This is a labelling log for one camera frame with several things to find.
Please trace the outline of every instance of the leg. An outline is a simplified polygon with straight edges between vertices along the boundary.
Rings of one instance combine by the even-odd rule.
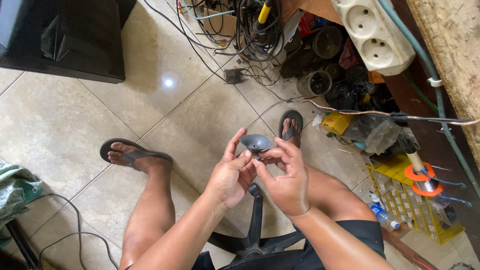
[[[301,127],[295,120],[285,119],[284,132],[293,125],[301,136]],[[300,138],[292,136],[289,142],[300,145]],[[278,167],[284,170],[283,164]],[[366,220],[377,221],[375,214],[360,198],[337,178],[308,164],[308,198],[312,206],[317,207],[334,221]]]
[[[121,152],[137,150],[122,143],[112,149]],[[120,153],[109,152],[117,165],[126,165]],[[171,164],[163,159],[144,157],[135,160],[138,169],[148,174],[145,190],[140,195],[123,236],[120,270],[132,265],[175,224],[175,207],[170,193]]]

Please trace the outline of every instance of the water bottle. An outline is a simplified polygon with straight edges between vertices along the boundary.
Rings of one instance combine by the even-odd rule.
[[[372,197],[372,201],[373,201],[374,204],[376,204],[381,209],[385,209],[385,206],[382,203],[382,201],[380,200],[380,198],[375,193],[373,193],[372,191],[370,192],[370,197]]]
[[[378,222],[385,225],[384,227],[389,231],[393,229],[398,229],[400,227],[400,223],[395,220],[395,217],[393,215],[390,216],[387,211],[378,207],[376,204],[370,203],[370,209],[372,209],[372,211],[377,216]]]

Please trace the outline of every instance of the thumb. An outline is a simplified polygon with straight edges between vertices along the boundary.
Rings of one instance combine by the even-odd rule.
[[[228,162],[228,165],[231,169],[240,170],[241,168],[247,166],[247,164],[252,160],[252,152],[245,150],[240,156],[232,161]]]
[[[263,162],[258,161],[256,159],[252,159],[252,164],[255,166],[255,169],[257,170],[258,178],[260,178],[260,180],[262,180],[262,182],[266,186],[270,185],[270,183],[275,180],[275,178],[273,178],[273,176],[267,170],[267,167]]]

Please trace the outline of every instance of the gray flip-flop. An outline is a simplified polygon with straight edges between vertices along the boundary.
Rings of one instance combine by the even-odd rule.
[[[287,130],[287,132],[285,132],[285,134],[282,135],[283,121],[285,121],[286,118],[290,118],[290,120],[295,120],[297,124],[300,126],[300,130],[303,130],[302,115],[296,110],[288,110],[280,118],[280,124],[278,126],[278,137],[282,138],[282,140],[284,141],[290,139],[292,136],[296,136],[298,138],[299,133],[297,132],[297,129],[292,124],[290,124],[290,128]]]
[[[139,150],[123,153],[117,150],[113,150],[111,147],[113,143],[123,143],[128,146],[136,147]],[[139,169],[137,168],[137,166],[135,166],[134,162],[136,159],[143,158],[143,157],[152,156],[152,157],[164,159],[170,163],[173,163],[173,159],[171,156],[162,152],[155,152],[155,151],[145,149],[140,145],[138,145],[137,143],[134,143],[133,141],[129,141],[127,139],[114,138],[114,139],[107,140],[102,144],[102,146],[100,147],[100,156],[102,157],[103,160],[105,160],[108,163],[112,163],[112,161],[108,159],[108,152],[110,151],[122,153],[123,160],[125,161],[125,163],[127,163],[130,167],[134,168],[137,171],[139,171]]]

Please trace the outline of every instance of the green cloth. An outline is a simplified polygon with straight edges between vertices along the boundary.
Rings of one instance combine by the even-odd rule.
[[[26,203],[41,193],[42,186],[43,182],[24,167],[0,164],[0,231],[5,231],[2,228],[9,221],[30,210]]]

